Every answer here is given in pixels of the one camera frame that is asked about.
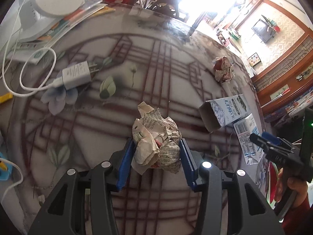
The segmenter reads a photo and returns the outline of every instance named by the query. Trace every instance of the human hand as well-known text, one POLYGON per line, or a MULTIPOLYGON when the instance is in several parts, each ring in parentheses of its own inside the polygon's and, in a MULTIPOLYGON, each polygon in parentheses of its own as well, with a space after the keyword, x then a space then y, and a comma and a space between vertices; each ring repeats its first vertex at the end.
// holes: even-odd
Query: human hand
MULTIPOLYGON (((283 197, 283 182, 282 182, 282 176, 283 176, 283 169, 279 171, 278 174, 278 182, 276 184, 276 190, 275 190, 275 196, 274 200, 276 202, 280 202, 281 198, 283 197)), ((306 199, 307 193, 308 193, 308 185, 306 181, 302 181, 295 177, 290 177, 287 180, 287 185, 290 189, 295 190, 298 194, 295 198, 294 204, 292 205, 292 208, 299 207, 302 202, 306 199)))

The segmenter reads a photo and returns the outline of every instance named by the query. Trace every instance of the cardboard box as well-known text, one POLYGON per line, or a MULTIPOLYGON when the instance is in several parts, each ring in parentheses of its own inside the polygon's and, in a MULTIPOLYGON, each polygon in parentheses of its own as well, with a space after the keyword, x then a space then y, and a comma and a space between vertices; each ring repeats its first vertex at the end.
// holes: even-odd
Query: cardboard box
POLYGON ((260 135, 253 115, 250 114, 246 118, 234 123, 234 128, 245 157, 245 163, 247 165, 258 164, 263 156, 263 150, 249 139, 252 133, 260 135))
POLYGON ((199 108, 199 112, 209 132, 251 113, 244 95, 206 101, 199 108))

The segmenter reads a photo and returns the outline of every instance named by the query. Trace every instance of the crumpled newspaper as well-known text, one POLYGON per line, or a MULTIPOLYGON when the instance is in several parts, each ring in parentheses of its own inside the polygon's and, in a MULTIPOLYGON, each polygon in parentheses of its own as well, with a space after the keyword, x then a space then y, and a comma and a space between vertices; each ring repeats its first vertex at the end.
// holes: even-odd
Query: crumpled newspaper
POLYGON ((215 80, 217 82, 228 82, 235 76, 233 65, 225 56, 222 58, 216 58, 214 69, 215 80))
POLYGON ((131 166, 141 175, 149 168, 177 173, 182 165, 178 146, 182 134, 176 123, 170 117, 164 119, 159 108, 144 101, 138 105, 138 111, 141 119, 136 119, 132 127, 137 148, 131 166))

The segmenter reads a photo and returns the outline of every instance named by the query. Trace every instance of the blue gripper pad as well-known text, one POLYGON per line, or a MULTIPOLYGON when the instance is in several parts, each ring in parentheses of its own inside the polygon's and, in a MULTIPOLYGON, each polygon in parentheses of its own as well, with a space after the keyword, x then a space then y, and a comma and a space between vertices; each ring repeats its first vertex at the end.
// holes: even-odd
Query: blue gripper pad
POLYGON ((131 161, 133 160, 136 147, 137 146, 136 146, 135 141, 131 139, 125 150, 124 157, 118 169, 118 182, 116 184, 118 191, 120 191, 126 184, 126 180, 127 180, 129 170, 130 170, 131 161))
MULTIPOLYGON (((1 152, 0 152, 0 157, 3 159, 6 159, 1 152)), ((6 164, 6 166, 7 166, 7 171, 0 169, 0 181, 8 180, 12 173, 12 165, 6 164)))
POLYGON ((183 165, 187 184, 192 190, 195 190, 195 188, 197 187, 196 180, 198 179, 198 167, 193 159, 193 156, 185 139, 181 139, 179 141, 179 147, 180 160, 183 165))
POLYGON ((276 146, 281 145, 281 140, 268 132, 262 132, 262 137, 276 146))

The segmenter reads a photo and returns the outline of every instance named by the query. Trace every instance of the television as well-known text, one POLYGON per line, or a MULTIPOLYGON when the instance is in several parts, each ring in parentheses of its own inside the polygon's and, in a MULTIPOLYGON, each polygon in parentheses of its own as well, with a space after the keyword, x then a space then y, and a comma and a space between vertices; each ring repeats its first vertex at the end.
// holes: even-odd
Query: television
POLYGON ((269 31, 267 31, 268 27, 269 25, 266 22, 259 19, 259 21, 252 27, 252 30, 262 39, 262 41, 267 43, 276 33, 273 28, 269 28, 269 31))

